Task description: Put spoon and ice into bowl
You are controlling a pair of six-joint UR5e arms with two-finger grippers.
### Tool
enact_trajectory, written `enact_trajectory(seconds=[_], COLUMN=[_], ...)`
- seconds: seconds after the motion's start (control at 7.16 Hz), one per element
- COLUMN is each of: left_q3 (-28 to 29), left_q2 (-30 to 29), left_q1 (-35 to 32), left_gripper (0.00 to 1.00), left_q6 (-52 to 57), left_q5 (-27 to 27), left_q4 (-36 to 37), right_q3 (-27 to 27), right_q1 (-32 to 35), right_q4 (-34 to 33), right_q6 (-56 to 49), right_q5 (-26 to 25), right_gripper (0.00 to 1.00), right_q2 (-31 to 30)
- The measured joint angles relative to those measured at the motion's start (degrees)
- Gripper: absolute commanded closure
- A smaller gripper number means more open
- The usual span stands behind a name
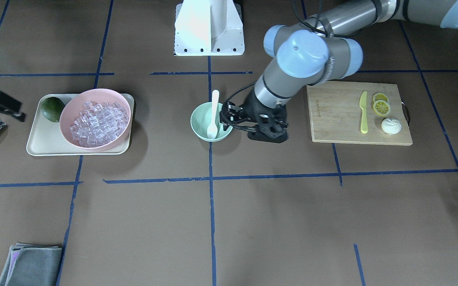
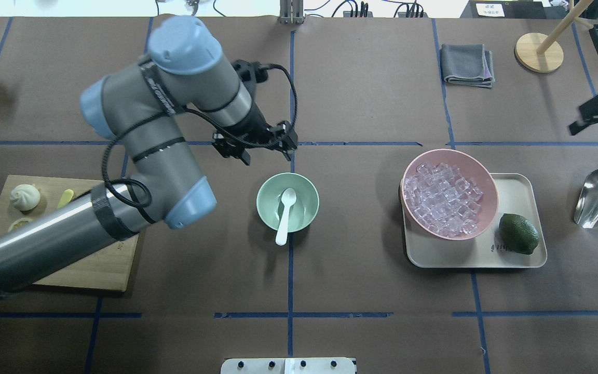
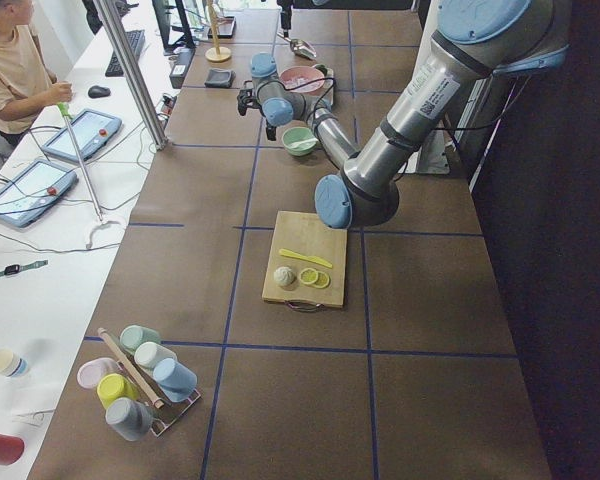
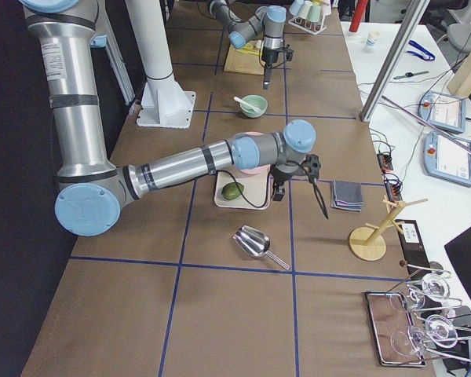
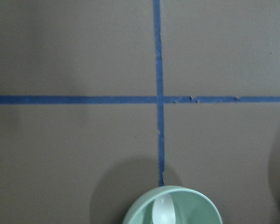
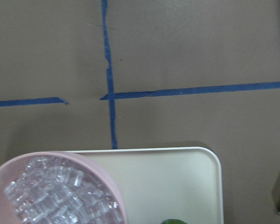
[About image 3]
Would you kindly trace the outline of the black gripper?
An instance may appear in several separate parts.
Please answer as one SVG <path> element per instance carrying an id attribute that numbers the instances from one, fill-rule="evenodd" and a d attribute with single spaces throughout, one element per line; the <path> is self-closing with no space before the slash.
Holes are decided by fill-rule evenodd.
<path id="1" fill-rule="evenodd" d="M 276 131 L 279 126 L 276 115 L 262 115 L 266 125 L 266 138 L 269 141 L 276 140 Z"/>

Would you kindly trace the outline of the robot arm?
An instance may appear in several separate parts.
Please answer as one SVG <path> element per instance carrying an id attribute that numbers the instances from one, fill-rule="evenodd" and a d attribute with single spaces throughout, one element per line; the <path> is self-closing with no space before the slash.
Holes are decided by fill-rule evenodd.
<path id="1" fill-rule="evenodd" d="M 364 147 L 347 137 L 329 101 L 286 89 L 268 53 L 253 56 L 238 112 L 258 110 L 269 139 L 293 120 L 305 122 L 339 170 L 316 186 L 319 218 L 333 229 L 379 225 L 399 205 L 395 174 L 438 126 L 458 90 L 491 75 L 560 66 L 571 11 L 571 2 L 560 0 L 440 2 L 429 56 Z"/>
<path id="2" fill-rule="evenodd" d="M 289 36 L 292 28 L 292 13 L 294 8 L 312 9 L 326 5 L 329 0 L 277 0 L 280 7 L 280 22 L 285 37 Z"/>

